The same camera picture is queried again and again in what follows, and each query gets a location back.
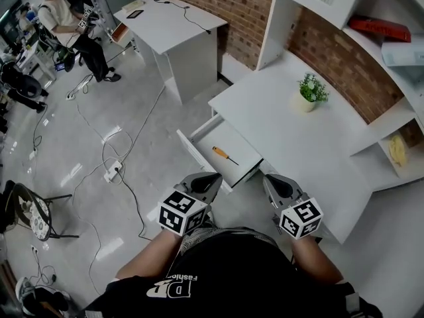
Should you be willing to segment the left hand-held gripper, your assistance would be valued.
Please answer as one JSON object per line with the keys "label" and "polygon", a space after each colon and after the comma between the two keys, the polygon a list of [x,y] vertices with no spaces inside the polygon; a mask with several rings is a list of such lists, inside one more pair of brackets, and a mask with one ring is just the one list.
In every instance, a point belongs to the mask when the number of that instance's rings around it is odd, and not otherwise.
{"label": "left hand-held gripper", "polygon": [[202,224],[222,184],[220,173],[202,172],[168,188],[158,201],[157,223],[182,237]]}

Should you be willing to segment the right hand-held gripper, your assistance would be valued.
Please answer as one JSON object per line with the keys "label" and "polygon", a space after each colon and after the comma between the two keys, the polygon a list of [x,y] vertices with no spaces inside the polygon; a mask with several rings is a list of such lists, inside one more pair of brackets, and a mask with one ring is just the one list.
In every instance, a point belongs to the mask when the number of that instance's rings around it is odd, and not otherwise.
{"label": "right hand-held gripper", "polygon": [[280,233],[299,240],[317,231],[323,220],[323,211],[315,198],[297,188],[297,184],[278,174],[266,174],[264,190],[275,209],[273,218]]}

